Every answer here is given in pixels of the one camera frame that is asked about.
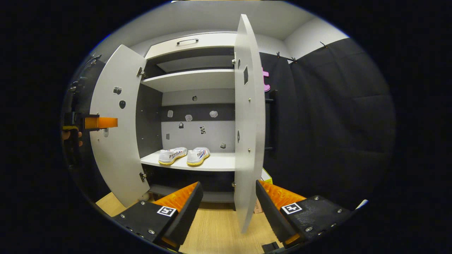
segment open cabinet door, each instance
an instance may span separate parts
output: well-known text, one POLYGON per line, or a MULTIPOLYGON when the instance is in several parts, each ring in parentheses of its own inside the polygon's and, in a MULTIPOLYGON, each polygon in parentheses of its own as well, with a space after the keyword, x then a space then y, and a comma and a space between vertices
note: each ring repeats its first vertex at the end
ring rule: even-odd
POLYGON ((110 190, 125 207, 149 190, 149 184, 139 175, 143 168, 135 129, 141 81, 137 74, 145 65, 142 56, 124 45, 119 46, 100 73, 89 110, 90 114, 118 119, 118 127, 109 128, 108 135, 104 130, 89 134, 97 167, 110 190), (114 93, 115 87, 122 88, 121 93, 114 93))
POLYGON ((240 17, 235 52, 235 192, 234 203, 242 233, 248 229, 256 204, 256 180, 264 163, 264 76, 253 29, 240 17))

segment wooden floor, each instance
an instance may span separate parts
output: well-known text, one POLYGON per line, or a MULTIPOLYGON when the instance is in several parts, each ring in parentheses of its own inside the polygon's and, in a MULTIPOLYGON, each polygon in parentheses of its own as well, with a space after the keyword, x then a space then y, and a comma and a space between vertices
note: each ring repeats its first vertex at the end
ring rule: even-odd
MULTIPOLYGON (((126 210, 113 193, 109 193, 96 204, 110 216, 116 216, 126 210)), ((279 247, 283 246, 277 240, 264 213, 253 214, 247 233, 241 234, 237 215, 231 205, 201 203, 187 239, 179 251, 188 254, 262 254, 262 245, 272 242, 277 242, 279 247)))

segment shoe logo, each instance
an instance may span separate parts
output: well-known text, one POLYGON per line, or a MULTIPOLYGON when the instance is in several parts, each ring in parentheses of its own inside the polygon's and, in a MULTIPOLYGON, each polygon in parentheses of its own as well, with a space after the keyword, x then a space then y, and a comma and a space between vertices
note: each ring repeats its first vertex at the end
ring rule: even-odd
POLYGON ((176 155, 180 154, 182 151, 179 151, 177 153, 173 153, 169 156, 170 159, 174 158, 176 155))
POLYGON ((206 153, 206 150, 203 150, 202 152, 198 153, 198 157, 201 158, 206 153))

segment drawer handle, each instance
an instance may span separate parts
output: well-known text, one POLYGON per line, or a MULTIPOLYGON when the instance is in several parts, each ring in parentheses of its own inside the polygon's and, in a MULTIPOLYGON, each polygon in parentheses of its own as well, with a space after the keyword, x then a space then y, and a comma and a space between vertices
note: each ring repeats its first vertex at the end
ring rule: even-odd
POLYGON ((197 43, 199 41, 199 39, 188 39, 188 40, 183 40, 183 41, 177 42, 177 45, 179 45, 179 43, 181 43, 181 42, 186 42, 186 41, 191 41, 191 40, 196 40, 195 43, 197 43))

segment pink object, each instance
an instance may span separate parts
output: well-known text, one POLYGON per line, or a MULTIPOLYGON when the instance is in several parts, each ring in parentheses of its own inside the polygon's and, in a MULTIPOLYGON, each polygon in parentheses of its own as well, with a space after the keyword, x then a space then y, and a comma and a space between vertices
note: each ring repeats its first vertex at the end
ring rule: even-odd
MULTIPOLYGON (((268 72, 264 71, 264 68, 262 68, 262 74, 264 77, 268 77, 268 72)), ((264 83, 264 92, 270 91, 270 85, 267 85, 264 83)))

